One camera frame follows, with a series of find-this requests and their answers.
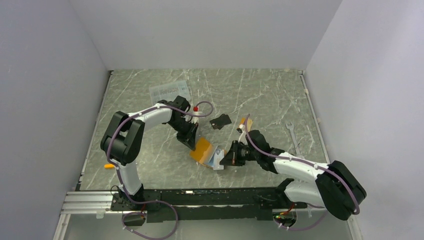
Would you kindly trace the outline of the orange leather card holder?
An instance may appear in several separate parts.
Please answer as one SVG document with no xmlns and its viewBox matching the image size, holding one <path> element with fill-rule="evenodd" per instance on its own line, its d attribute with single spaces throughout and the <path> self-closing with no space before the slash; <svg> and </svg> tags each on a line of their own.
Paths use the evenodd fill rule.
<svg viewBox="0 0 424 240">
<path fill-rule="evenodd" d="M 220 146 L 214 146 L 204 137 L 200 137 L 195 144 L 195 150 L 189 152 L 189 156 L 199 165 L 213 169 L 214 171 L 224 170 L 224 165 L 220 161 L 224 158 L 227 151 Z"/>
</svg>

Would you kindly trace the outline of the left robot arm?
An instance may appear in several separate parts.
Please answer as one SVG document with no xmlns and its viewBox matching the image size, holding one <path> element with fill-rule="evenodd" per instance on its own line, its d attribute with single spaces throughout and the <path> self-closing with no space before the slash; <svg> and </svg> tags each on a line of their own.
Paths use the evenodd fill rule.
<svg viewBox="0 0 424 240">
<path fill-rule="evenodd" d="M 135 112 L 117 111 L 101 139 L 100 148 L 108 161 L 117 167 L 119 189 L 126 194 L 124 204 L 131 210 L 144 203 L 144 187 L 135 160 L 142 146 L 144 132 L 160 124 L 168 124 L 179 142 L 190 150 L 196 148 L 198 124 L 186 119 L 190 103 L 182 96 L 173 101 L 161 100 L 152 107 Z"/>
</svg>

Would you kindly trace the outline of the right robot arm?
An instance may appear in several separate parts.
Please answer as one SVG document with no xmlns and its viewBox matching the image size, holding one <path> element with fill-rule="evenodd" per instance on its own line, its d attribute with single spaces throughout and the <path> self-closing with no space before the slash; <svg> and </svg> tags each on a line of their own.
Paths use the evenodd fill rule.
<svg viewBox="0 0 424 240">
<path fill-rule="evenodd" d="M 287 175 L 275 189 L 276 203 L 287 208 L 292 203 L 323 207 L 339 220 L 360 213 L 366 190 L 341 161 L 320 163 L 271 147 L 258 130 L 251 130 L 245 141 L 234 140 L 219 162 L 222 166 L 241 167 L 254 161 L 274 174 Z"/>
</svg>

